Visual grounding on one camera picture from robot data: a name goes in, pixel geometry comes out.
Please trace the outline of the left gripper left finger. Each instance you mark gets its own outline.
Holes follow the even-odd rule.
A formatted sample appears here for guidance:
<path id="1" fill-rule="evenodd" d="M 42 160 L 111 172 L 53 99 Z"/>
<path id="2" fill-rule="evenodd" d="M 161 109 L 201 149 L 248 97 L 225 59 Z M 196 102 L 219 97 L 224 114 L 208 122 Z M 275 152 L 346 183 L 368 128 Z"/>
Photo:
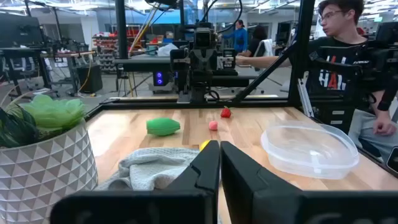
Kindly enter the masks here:
<path id="1" fill-rule="evenodd" d="M 218 141 L 211 140 L 166 189 L 216 192 L 219 182 L 220 145 Z"/>

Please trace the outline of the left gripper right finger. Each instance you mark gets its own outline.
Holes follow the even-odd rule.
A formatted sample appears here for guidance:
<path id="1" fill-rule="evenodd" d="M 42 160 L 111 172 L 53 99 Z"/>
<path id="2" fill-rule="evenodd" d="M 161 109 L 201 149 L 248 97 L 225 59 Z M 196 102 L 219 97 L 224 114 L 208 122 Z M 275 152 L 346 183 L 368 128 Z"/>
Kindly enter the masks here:
<path id="1" fill-rule="evenodd" d="M 222 177 L 230 176 L 228 187 L 238 187 L 255 197 L 298 195 L 301 190 L 275 175 L 228 141 L 221 142 Z"/>

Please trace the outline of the green ribbed toy vegetable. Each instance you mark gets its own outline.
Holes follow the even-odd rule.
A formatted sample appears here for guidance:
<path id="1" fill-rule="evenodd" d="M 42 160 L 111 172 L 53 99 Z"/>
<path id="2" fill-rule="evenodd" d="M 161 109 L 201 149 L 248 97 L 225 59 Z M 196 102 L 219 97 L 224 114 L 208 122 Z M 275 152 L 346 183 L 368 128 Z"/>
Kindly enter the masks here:
<path id="1" fill-rule="evenodd" d="M 168 136 L 180 129 L 180 123 L 170 118 L 155 118 L 146 121 L 148 134 L 155 136 Z"/>

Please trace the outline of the clear plastic tupperware container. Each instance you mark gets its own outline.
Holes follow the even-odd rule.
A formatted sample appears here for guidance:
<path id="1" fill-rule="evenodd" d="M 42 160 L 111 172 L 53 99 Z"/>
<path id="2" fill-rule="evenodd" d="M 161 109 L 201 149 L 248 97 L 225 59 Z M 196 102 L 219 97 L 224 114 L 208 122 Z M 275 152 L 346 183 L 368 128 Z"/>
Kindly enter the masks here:
<path id="1" fill-rule="evenodd" d="M 325 124 L 281 121 L 261 136 L 270 164 L 282 172 L 316 179 L 345 178 L 359 163 L 347 134 Z"/>

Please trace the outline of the person in blue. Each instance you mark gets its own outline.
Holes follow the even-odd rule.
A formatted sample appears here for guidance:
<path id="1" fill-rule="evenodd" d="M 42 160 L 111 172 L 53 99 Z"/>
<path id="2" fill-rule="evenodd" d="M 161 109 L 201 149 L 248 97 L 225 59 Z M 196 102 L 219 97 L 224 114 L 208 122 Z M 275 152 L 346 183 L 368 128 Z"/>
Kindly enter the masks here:
<path id="1" fill-rule="evenodd" d="M 237 53 L 243 53 L 247 50 L 248 46 L 248 33 L 244 28 L 244 22 L 240 19 L 236 22 L 236 28 L 232 34 L 221 35 L 224 39 L 234 39 L 234 49 Z"/>

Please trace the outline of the grey waffle cloth towel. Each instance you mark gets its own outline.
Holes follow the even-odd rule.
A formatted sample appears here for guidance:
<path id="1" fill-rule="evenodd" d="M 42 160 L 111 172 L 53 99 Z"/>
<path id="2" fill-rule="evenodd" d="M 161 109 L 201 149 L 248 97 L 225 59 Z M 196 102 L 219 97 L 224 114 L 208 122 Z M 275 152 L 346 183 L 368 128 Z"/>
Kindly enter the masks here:
<path id="1" fill-rule="evenodd" d="M 147 147 L 121 160 L 118 170 L 96 190 L 164 189 L 196 158 L 198 149 Z"/>

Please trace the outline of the person in black seated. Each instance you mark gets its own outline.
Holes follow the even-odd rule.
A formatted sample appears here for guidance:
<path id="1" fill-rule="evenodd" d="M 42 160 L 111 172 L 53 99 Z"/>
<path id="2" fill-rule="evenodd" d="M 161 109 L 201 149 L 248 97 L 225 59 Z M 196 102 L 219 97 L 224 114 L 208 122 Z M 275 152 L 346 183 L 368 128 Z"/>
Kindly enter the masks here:
<path id="1" fill-rule="evenodd" d="M 263 40 L 267 39 L 265 27 L 256 26 L 247 49 L 238 53 L 238 55 L 243 57 L 262 57 L 264 55 L 273 56 L 272 42 L 270 42 L 270 46 L 261 43 Z"/>

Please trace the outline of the red parts shelving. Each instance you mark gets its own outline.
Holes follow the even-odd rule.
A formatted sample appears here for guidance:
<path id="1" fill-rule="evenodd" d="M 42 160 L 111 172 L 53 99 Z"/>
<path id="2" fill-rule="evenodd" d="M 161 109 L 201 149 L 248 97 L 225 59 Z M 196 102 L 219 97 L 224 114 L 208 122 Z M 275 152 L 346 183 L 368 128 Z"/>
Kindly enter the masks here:
<path id="1" fill-rule="evenodd" d="M 118 38 L 109 32 L 100 32 L 92 37 L 100 69 L 103 73 L 116 74 L 117 66 L 113 63 L 118 55 Z"/>

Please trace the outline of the person in black printed shirt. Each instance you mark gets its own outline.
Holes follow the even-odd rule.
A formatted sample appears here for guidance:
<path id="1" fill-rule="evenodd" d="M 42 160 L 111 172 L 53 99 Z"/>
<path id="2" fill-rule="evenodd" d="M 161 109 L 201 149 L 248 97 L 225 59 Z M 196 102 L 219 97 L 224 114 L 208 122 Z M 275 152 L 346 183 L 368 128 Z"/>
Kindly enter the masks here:
<path id="1" fill-rule="evenodd" d="M 348 48 L 367 42 L 357 31 L 363 10 L 364 0 L 323 0 L 318 5 L 318 13 L 325 36 L 310 41 L 308 53 L 316 52 L 332 63 L 354 64 L 354 53 Z M 311 70 L 306 81 L 308 95 L 344 95 L 350 92 L 347 80 L 346 74 Z M 387 86 L 388 81 L 383 77 L 364 86 L 368 103 L 355 109 L 348 134 L 355 144 L 364 140 L 374 146 L 383 162 L 388 160 L 393 148 L 398 147 L 398 124 L 391 120 L 388 111 L 378 109 Z"/>

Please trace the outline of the white geometric planter pot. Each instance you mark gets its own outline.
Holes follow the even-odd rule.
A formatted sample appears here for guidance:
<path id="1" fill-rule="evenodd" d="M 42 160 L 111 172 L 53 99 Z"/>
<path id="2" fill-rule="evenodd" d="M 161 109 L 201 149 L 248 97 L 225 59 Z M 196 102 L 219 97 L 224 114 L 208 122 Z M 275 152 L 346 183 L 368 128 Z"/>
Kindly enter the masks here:
<path id="1" fill-rule="evenodd" d="M 54 138 L 0 150 L 0 224 L 49 224 L 63 197 L 98 185 L 85 121 Z"/>

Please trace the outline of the green artificial plant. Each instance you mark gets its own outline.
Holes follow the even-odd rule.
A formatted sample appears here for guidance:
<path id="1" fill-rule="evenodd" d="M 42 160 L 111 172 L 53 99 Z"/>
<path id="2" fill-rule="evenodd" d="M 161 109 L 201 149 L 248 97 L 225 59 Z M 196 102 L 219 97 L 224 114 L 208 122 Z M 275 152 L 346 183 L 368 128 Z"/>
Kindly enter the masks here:
<path id="1" fill-rule="evenodd" d="M 80 124 L 85 105 L 80 99 L 54 100 L 37 95 L 28 103 L 0 107 L 0 148 L 22 147 L 58 136 Z"/>

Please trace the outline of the black monitor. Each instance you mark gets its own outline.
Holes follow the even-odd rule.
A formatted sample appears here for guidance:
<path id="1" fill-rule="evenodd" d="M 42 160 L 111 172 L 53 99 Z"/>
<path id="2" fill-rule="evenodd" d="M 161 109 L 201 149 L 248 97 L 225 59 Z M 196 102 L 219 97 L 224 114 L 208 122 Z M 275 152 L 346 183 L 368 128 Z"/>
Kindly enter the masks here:
<path id="1" fill-rule="evenodd" d="M 0 13 L 0 48 L 43 42 L 37 18 Z"/>

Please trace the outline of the black table edge rail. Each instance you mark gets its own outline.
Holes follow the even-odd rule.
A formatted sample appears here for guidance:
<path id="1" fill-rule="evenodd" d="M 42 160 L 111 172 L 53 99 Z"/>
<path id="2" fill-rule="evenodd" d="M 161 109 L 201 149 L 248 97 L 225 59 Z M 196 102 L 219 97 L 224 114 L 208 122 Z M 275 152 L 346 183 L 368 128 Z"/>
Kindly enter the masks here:
<path id="1" fill-rule="evenodd" d="M 109 98 L 87 112 L 85 120 L 93 119 L 103 110 L 165 110 L 165 109 L 210 109 L 210 108 L 276 108 L 293 107 L 287 98 L 261 98 L 253 96 L 238 103 L 232 101 L 215 101 L 205 103 L 178 103 L 174 96 L 160 98 Z"/>

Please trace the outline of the black diagonal frame brace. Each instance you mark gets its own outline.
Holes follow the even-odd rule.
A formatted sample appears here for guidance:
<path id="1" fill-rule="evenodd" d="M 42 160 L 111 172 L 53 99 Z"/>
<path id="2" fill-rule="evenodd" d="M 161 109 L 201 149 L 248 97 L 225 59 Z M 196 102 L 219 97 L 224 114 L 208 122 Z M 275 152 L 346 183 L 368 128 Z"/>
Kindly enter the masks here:
<path id="1" fill-rule="evenodd" d="M 251 82 L 243 91 L 240 91 L 234 98 L 231 99 L 233 103 L 239 103 L 247 97 L 259 84 L 261 84 L 275 69 L 279 68 L 290 55 L 293 54 L 297 42 L 293 42 L 287 47 L 281 56 L 277 57 L 271 65 L 264 70 L 253 82 Z"/>

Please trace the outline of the black frame post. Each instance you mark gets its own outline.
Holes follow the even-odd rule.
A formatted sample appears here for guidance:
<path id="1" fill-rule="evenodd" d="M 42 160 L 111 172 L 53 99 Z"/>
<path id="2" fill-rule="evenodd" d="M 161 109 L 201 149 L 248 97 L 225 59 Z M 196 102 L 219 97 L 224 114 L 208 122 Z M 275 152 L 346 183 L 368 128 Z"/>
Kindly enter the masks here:
<path id="1" fill-rule="evenodd" d="M 303 77 L 308 59 L 308 41 L 312 26 L 315 0 L 300 0 L 300 11 L 296 39 L 292 58 L 292 74 L 289 86 L 289 105 L 298 107 L 301 105 L 299 97 L 298 79 Z"/>
<path id="2" fill-rule="evenodd" d="M 119 44 L 119 58 L 127 59 L 127 33 L 126 33 L 126 15 L 125 15 L 125 1 L 115 1 L 115 13 L 118 31 L 118 44 Z"/>

